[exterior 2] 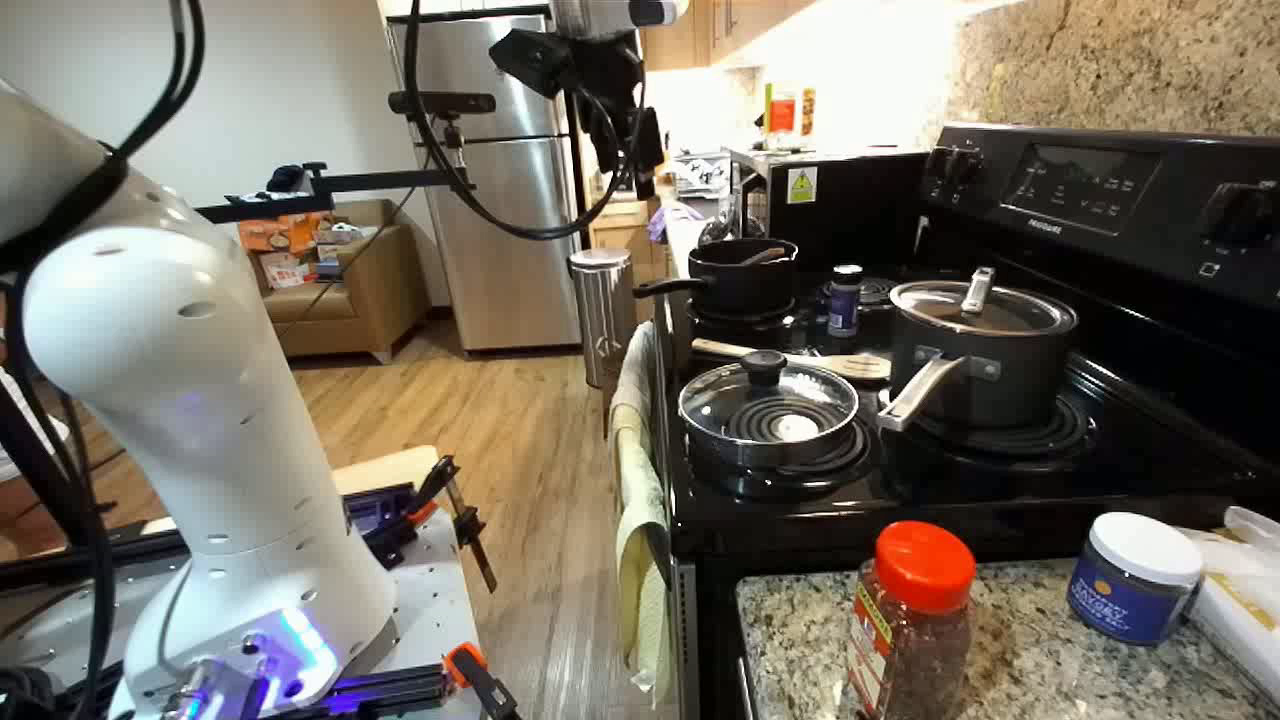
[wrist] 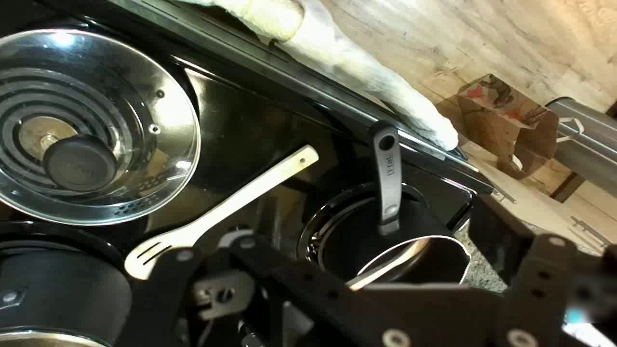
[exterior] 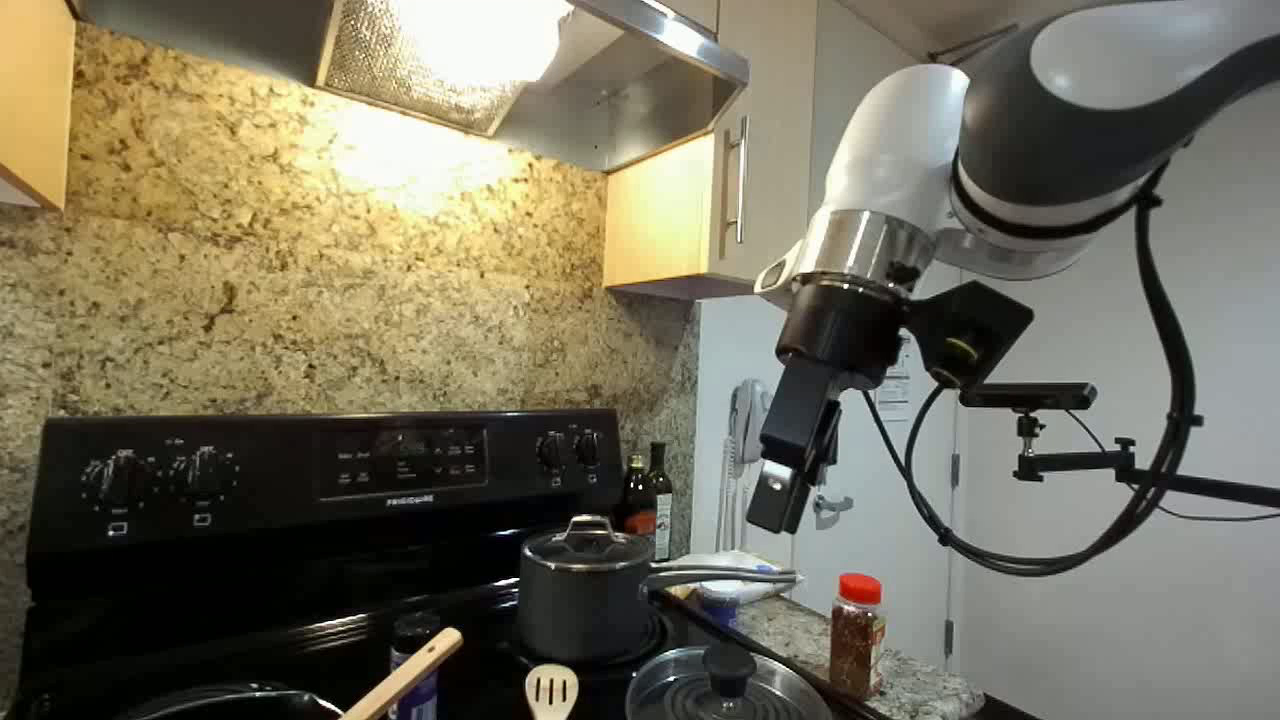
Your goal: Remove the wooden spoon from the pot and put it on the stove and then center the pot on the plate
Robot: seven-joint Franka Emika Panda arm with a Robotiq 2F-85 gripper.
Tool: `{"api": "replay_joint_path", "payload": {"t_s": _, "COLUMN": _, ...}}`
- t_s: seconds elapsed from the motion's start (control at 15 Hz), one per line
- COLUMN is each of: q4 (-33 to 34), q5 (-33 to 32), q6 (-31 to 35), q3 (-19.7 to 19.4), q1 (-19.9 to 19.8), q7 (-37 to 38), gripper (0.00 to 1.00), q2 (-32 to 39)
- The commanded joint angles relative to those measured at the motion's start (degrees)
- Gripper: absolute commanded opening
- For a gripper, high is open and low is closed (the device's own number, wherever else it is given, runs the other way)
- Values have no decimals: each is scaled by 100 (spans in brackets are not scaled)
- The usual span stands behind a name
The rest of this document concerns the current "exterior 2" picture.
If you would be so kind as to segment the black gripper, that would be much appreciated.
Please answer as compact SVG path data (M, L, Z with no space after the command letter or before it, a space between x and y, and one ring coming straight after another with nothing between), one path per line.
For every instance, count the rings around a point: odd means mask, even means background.
M645 59L628 32L577 39L564 32L511 26L487 57L499 70L548 98L568 91L596 149L596 166L631 180L641 199L653 194L653 173L666 165L662 119L641 105Z

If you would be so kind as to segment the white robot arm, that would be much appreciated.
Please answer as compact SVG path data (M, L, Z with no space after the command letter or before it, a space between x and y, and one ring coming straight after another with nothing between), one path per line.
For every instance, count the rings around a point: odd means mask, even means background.
M134 715L283 715L322 705L397 611L351 526L257 277L216 216L134 166L198 91L201 0L172 0L172 66L117 144L3 96L7 349L80 398L152 481L188 562L113 626L113 549L93 549L98 661Z

